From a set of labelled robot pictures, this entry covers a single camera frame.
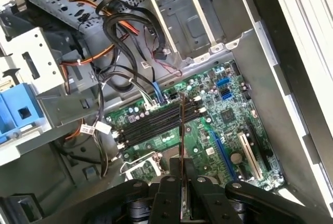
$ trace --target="sata port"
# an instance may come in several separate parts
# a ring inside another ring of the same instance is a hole
[[[231,98],[232,96],[233,96],[232,93],[228,93],[228,94],[222,96],[222,99],[223,99],[223,100],[227,100],[227,99]]]

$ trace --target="cable label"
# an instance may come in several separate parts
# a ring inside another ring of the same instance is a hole
[[[80,133],[93,135],[95,133],[95,127],[87,125],[87,124],[82,124],[81,128],[80,128]]]

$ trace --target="red wire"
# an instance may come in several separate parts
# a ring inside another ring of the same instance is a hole
[[[148,47],[148,43],[147,43],[147,37],[146,37],[146,28],[144,28],[144,37],[145,37],[145,44],[146,44],[146,47],[147,49],[149,50],[150,54],[151,54],[151,58],[158,64],[160,64],[164,69],[166,69],[170,74],[172,75],[175,75],[176,77],[181,77],[183,76],[183,72],[179,69],[177,69],[176,67],[173,67],[172,65],[169,65],[169,64],[164,64],[162,62],[160,62],[159,60],[155,59],[155,56],[154,56],[154,53],[153,53],[153,50],[154,50],[154,47],[155,47],[155,41],[157,39],[157,37],[154,38],[154,41],[152,43],[152,50],[150,50],[150,48]]]

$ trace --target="blue plastic tab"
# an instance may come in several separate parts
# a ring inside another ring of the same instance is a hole
[[[19,84],[0,93],[0,143],[42,117],[43,112],[28,84]]]
[[[218,87],[221,87],[221,86],[224,86],[225,84],[227,84],[227,83],[229,83],[229,82],[230,82],[230,78],[229,78],[229,77],[225,77],[225,78],[219,80],[219,81],[216,83],[216,85],[217,85]]]

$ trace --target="blue pcie slot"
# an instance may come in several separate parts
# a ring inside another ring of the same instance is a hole
[[[232,176],[232,178],[234,180],[238,180],[237,176],[236,176],[236,173],[234,171],[234,168],[233,168],[233,165],[231,164],[231,161],[229,159],[229,156],[222,144],[222,141],[220,140],[220,138],[218,137],[218,135],[213,132],[213,131],[210,131],[210,134],[213,136],[214,140],[215,140],[215,143],[216,143],[216,146],[217,148],[219,149],[220,153],[221,153],[221,156],[224,160],[224,163],[226,164],[227,166],[227,169],[228,169],[228,172],[229,174]]]
[[[229,78],[229,77],[225,77],[225,78],[219,80],[219,81],[216,83],[216,85],[217,85],[218,87],[221,87],[221,86],[223,86],[223,85],[225,85],[225,84],[227,84],[227,83],[229,83],[229,82],[230,82],[230,78]]]

